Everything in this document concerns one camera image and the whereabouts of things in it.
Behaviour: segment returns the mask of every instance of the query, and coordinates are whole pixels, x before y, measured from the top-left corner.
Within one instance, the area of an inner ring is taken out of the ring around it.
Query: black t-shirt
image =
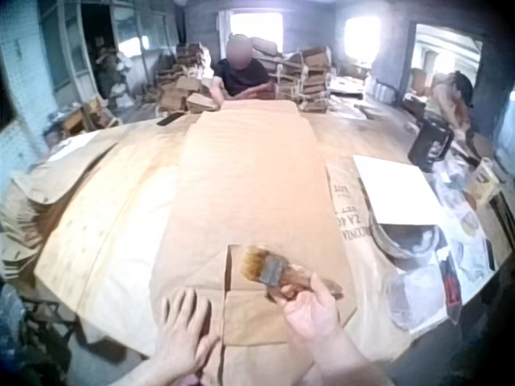
[[[225,89],[231,97],[269,80],[265,67],[255,59],[252,59],[249,66],[243,70],[232,68],[227,59],[222,59],[215,65],[214,70],[215,76],[224,81]]]

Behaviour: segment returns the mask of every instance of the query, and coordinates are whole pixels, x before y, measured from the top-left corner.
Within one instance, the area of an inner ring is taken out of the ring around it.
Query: wooden brush handle
[[[311,276],[312,272],[298,266],[288,265],[282,272],[281,280],[279,281],[281,286],[296,284],[311,290]],[[334,281],[328,279],[321,279],[325,286],[329,289],[329,292],[335,298],[341,298],[343,296],[342,288],[337,285]]]

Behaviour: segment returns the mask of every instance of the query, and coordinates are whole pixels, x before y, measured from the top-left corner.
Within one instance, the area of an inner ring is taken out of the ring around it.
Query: paintbrush
[[[300,285],[311,289],[312,272],[298,265],[292,265],[285,257],[266,249],[249,246],[241,266],[241,274],[251,281],[263,283],[269,287]],[[335,298],[342,298],[342,289],[334,281],[321,279]]]

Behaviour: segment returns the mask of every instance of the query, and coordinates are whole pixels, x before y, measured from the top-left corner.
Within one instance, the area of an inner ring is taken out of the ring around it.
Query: cardboard bundle
[[[183,66],[182,64],[174,64],[170,69],[159,72],[159,75],[156,77],[157,84],[162,87],[166,84],[176,82],[181,76],[185,76],[186,74],[186,66]]]
[[[186,68],[190,77],[202,78],[211,66],[209,50],[200,43],[180,44],[176,47],[176,62]]]
[[[188,99],[186,99],[186,107],[188,111],[198,114],[204,111],[215,111],[218,106],[212,101],[211,98],[194,92]]]
[[[325,113],[330,97],[331,51],[328,47],[311,48],[300,55],[307,66],[307,75],[303,78],[299,108],[306,112]]]
[[[172,111],[191,110],[193,113],[214,109],[213,106],[215,105],[211,98],[207,97],[208,88],[199,79],[181,76],[176,82],[165,84],[162,89],[163,97],[159,105],[163,109]]]
[[[252,38],[252,44],[253,57],[265,67],[276,85],[276,98],[297,101],[303,73],[300,55],[283,55],[276,43],[260,38]]]
[[[14,280],[23,275],[24,279],[31,280],[34,263],[73,193],[91,165],[106,154],[124,132],[123,128],[99,131],[88,146],[38,165],[29,175],[21,172],[11,175],[11,184],[0,206],[4,279]]]

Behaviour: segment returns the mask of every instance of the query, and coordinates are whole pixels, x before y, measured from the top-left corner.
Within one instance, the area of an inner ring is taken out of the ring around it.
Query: white paper sheet
[[[380,224],[438,225],[443,209],[416,166],[354,156]]]

